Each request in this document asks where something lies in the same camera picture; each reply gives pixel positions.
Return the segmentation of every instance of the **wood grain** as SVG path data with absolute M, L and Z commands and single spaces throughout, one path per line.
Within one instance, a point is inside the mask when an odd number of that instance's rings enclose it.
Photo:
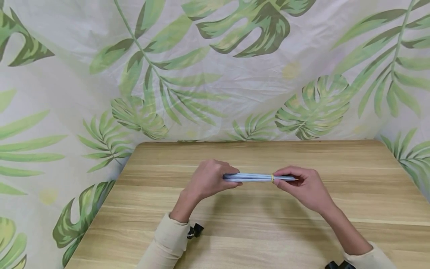
M 163 215 L 204 159 L 243 173 L 287 165 L 319 171 L 336 204 L 398 268 L 429 268 L 430 206 L 385 146 L 373 140 L 139 145 L 67 269 L 134 269 Z M 176 269 L 317 269 L 342 261 L 330 227 L 271 183 L 204 200 L 205 227 Z

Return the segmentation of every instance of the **beige long-sleeve shirt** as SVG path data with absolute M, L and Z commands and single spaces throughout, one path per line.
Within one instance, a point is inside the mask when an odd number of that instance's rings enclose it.
M 187 249 L 189 223 L 179 223 L 166 214 L 136 269 L 173 269 Z M 360 256 L 344 253 L 345 260 L 356 269 L 396 269 L 396 266 L 374 243 L 373 250 Z

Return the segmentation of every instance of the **forearm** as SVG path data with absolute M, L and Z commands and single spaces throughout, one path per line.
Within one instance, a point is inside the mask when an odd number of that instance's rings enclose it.
M 368 242 L 345 214 L 333 206 L 321 214 L 344 249 L 347 262 L 356 269 L 395 269 L 396 266 L 375 244 Z
M 182 191 L 170 214 L 164 216 L 136 269 L 173 269 L 187 249 L 189 219 L 198 199 Z
M 338 207 L 328 209 L 321 216 L 331 226 L 347 254 L 363 255 L 373 249 Z

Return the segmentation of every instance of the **fabric backdrop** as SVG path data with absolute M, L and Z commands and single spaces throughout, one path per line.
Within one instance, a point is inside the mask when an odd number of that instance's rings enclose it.
M 430 198 L 430 0 L 0 0 L 0 268 L 70 259 L 141 142 L 378 139 Z

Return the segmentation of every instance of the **bundle of paper strips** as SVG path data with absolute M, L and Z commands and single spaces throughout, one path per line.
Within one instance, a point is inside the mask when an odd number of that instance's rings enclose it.
M 267 182 L 273 181 L 275 179 L 285 180 L 285 181 L 295 181 L 296 179 L 292 176 L 274 176 L 274 175 L 263 175 L 263 174 L 225 174 L 223 178 L 230 182 Z

